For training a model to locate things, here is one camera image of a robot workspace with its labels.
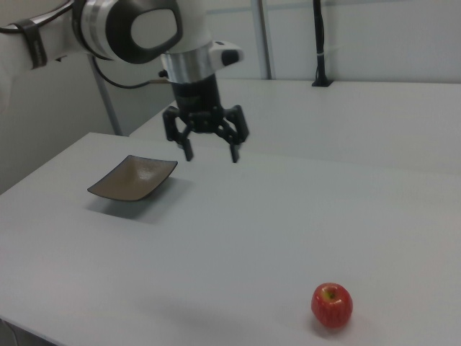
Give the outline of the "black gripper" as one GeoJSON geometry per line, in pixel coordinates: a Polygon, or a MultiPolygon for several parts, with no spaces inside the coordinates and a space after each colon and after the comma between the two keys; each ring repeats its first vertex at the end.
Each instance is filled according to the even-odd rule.
{"type": "Polygon", "coordinates": [[[175,142],[184,152],[185,159],[194,157],[188,138],[195,133],[216,133],[230,148],[233,163],[237,163],[239,148],[249,136],[249,128],[243,108],[235,105],[224,109],[220,103],[218,83],[215,74],[191,84],[171,84],[177,107],[169,106],[163,112],[166,139],[175,142]],[[183,132],[177,128],[179,118],[186,127],[183,132]]]}

